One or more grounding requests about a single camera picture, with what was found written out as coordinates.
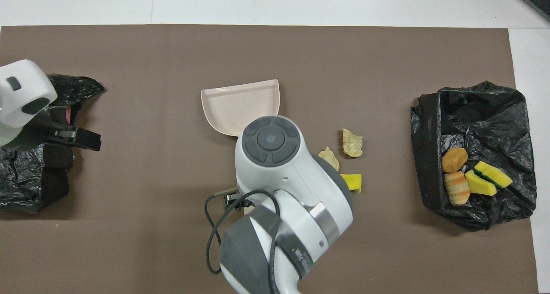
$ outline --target circular button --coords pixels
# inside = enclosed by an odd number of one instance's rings
[[[269,151],[279,149],[284,143],[284,133],[279,127],[268,125],[263,127],[258,134],[258,145]]]

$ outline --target black plastic bag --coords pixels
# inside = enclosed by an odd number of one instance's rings
[[[411,108],[411,137],[422,202],[470,231],[532,215],[536,182],[529,118],[517,90],[485,81],[471,88],[443,88],[419,97]],[[512,180],[494,196],[471,194],[466,205],[450,204],[442,155],[451,147],[468,152],[464,171],[478,161],[500,168]]]
[[[48,107],[55,123],[74,124],[80,103],[104,90],[87,77],[52,74],[48,78],[58,96]],[[70,148],[49,144],[26,151],[0,149],[0,209],[35,213],[65,196],[69,192],[67,170],[73,159]]]

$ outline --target chicken nugget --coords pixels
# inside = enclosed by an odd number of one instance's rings
[[[453,147],[448,149],[441,159],[441,167],[446,173],[454,173],[459,171],[466,161],[468,161],[468,152],[466,152],[466,149]]]

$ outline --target brown surface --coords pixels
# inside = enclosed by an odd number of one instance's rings
[[[36,216],[0,214],[2,294],[232,293],[206,269],[202,203],[234,186],[235,139],[208,125],[199,92],[273,78],[309,149],[328,145],[340,172],[363,174],[354,223],[304,294],[537,290],[529,220],[469,233],[429,212],[410,145],[421,94],[514,86],[507,30],[2,27],[0,64],[23,58],[105,85],[77,121],[104,143],[81,151],[66,198]],[[342,127],[364,136],[358,159],[339,148]]]

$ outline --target potato chip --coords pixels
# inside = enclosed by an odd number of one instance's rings
[[[319,157],[328,162],[336,171],[340,170],[340,162],[338,162],[338,159],[334,156],[334,152],[329,147],[319,152]]]
[[[347,129],[342,129],[344,153],[351,157],[358,157],[363,155],[361,148],[363,147],[363,136],[356,136]]]

